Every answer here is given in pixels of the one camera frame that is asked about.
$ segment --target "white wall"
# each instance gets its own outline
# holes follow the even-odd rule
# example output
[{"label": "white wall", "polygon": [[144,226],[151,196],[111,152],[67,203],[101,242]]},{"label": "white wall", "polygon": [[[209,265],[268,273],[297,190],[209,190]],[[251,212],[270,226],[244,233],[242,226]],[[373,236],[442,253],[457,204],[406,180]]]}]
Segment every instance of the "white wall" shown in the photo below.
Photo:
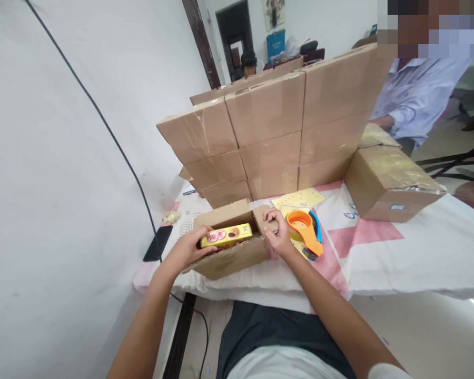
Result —
[{"label": "white wall", "polygon": [[[182,3],[33,3],[159,223],[181,164],[155,123],[209,90]],[[89,100],[27,5],[0,0],[0,378],[104,377],[139,305],[131,280],[152,236]]]},{"label": "white wall", "polygon": [[[225,80],[230,82],[230,74],[225,62],[223,43],[219,33],[216,12],[235,3],[235,0],[205,0],[214,20],[216,48],[222,56]],[[267,32],[261,0],[248,0],[251,33],[256,57],[268,62],[267,35],[274,30],[285,29],[285,39],[295,36],[299,45],[308,39],[316,39],[318,47],[325,48],[325,58],[344,53],[359,39],[368,36],[372,25],[377,23],[377,0],[287,0],[286,22]]]}]

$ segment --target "dark pants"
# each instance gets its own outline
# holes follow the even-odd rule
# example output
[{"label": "dark pants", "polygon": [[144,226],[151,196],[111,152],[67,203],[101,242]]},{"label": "dark pants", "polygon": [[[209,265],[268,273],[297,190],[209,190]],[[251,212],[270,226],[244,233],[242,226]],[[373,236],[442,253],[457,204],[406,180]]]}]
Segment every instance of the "dark pants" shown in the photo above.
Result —
[{"label": "dark pants", "polygon": [[403,153],[410,157],[414,151],[416,142],[410,137],[399,138],[396,141],[402,146]]},{"label": "dark pants", "polygon": [[316,315],[287,311],[240,301],[221,336],[217,379],[258,347],[294,346],[305,349],[348,379],[355,375],[348,360]]}]

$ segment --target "orange plastic tool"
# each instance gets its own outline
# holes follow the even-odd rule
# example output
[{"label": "orange plastic tool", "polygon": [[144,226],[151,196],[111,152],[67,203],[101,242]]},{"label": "orange plastic tool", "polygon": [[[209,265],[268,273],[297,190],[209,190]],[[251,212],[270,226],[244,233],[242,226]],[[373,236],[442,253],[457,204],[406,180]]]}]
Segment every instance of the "orange plastic tool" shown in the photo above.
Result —
[{"label": "orange plastic tool", "polygon": [[306,212],[292,211],[287,215],[288,226],[300,233],[305,246],[317,256],[323,254],[323,245],[318,242],[312,218]]}]

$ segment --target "black cable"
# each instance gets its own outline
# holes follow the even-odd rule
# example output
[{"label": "black cable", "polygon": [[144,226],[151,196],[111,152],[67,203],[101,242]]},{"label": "black cable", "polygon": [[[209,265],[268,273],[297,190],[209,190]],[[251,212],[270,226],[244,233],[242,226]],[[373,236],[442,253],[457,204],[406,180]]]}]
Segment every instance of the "black cable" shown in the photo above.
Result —
[{"label": "black cable", "polygon": [[[51,42],[54,44],[54,46],[56,47],[56,49],[58,50],[58,52],[60,53],[60,55],[62,56],[63,60],[65,61],[66,65],[68,66],[68,68],[70,69],[70,72],[72,73],[72,75],[74,75],[75,79],[77,80],[77,82],[79,83],[79,86],[81,86],[82,90],[84,91],[84,93],[86,94],[86,96],[90,99],[91,103],[93,104],[93,107],[95,108],[95,110],[97,111],[98,115],[100,116],[100,119],[102,120],[102,122],[104,123],[105,127],[107,128],[107,131],[109,132],[109,134],[111,135],[112,139],[114,140],[114,143],[116,144],[117,148],[119,149],[121,155],[123,156],[123,158],[125,159],[126,161],[126,164],[128,165],[128,168],[130,169],[130,171],[132,172],[133,174],[133,177],[135,178],[135,181],[137,182],[137,185],[139,186],[139,189],[141,190],[141,194],[142,194],[142,199],[144,199],[144,204],[146,205],[146,209],[147,209],[147,214],[149,215],[149,220],[151,221],[151,226],[153,227],[153,233],[154,233],[154,237],[156,237],[156,228],[154,226],[154,222],[153,222],[153,217],[151,215],[151,211],[149,209],[149,204],[147,203],[147,199],[146,199],[146,195],[144,194],[144,190],[142,189],[142,185],[141,185],[141,182],[139,181],[139,178],[137,177],[137,174],[135,173],[135,170],[133,169],[132,165],[130,164],[130,161],[128,160],[128,158],[126,157],[126,154],[125,152],[123,151],[123,149],[121,148],[121,145],[120,143],[117,141],[116,137],[114,136],[114,133],[112,132],[111,128],[109,127],[107,121],[105,120],[105,117],[104,115],[102,114],[102,112],[100,111],[100,108],[98,107],[98,105],[95,103],[95,100],[93,100],[93,98],[91,97],[90,93],[87,91],[86,87],[84,86],[84,84],[81,82],[81,80],[79,79],[79,77],[77,76],[77,74],[75,73],[74,69],[72,68],[71,64],[68,62],[67,58],[65,57],[65,54],[63,54],[62,50],[60,49],[60,47],[58,46],[58,43],[55,41],[53,35],[51,34],[51,32],[49,31],[49,29],[47,28],[46,24],[44,24],[44,22],[42,21],[41,17],[38,15],[37,11],[35,10],[35,8],[32,6],[32,4],[30,3],[29,0],[25,0],[26,4],[28,5],[28,7],[30,8],[30,10],[33,12],[33,14],[35,15],[35,17],[37,18],[37,20],[40,22],[40,24],[42,25],[42,27],[44,28],[44,30],[46,31],[47,35],[49,36],[49,38],[51,39]],[[160,263],[163,262],[162,260],[162,254],[161,254],[161,251],[160,251],[160,248],[159,248],[159,245],[158,245],[158,240],[156,240],[156,245],[158,247],[158,251],[160,252]],[[208,347],[208,344],[209,344],[209,328],[207,326],[207,321],[205,319],[205,316],[203,315],[202,312],[200,311],[197,311],[194,307],[184,303],[181,299],[179,299],[177,296],[175,296],[174,294],[171,293],[171,296],[176,299],[177,301],[179,301],[181,304],[191,308],[194,312],[197,312],[198,314],[200,314],[202,316],[202,318],[204,319],[204,323],[205,323],[205,330],[207,332],[207,339],[206,339],[206,342],[205,342],[205,353],[204,353],[204,359],[202,360],[202,367],[200,368],[200,375],[199,375],[199,378],[202,377],[202,371],[203,371],[203,368],[204,368],[204,363],[205,363],[205,356],[207,354],[207,347]]]}]

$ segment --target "blue handle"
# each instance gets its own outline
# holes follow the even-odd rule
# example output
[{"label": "blue handle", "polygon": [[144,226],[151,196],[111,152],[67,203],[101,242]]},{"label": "blue handle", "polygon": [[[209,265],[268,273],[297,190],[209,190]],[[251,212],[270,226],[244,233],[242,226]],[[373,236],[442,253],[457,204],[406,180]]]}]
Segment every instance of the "blue handle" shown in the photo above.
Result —
[{"label": "blue handle", "polygon": [[313,211],[309,211],[309,216],[311,216],[311,218],[312,218],[314,232],[316,233],[316,239],[318,240],[319,243],[323,243],[323,237],[321,236],[320,220],[314,214]]}]

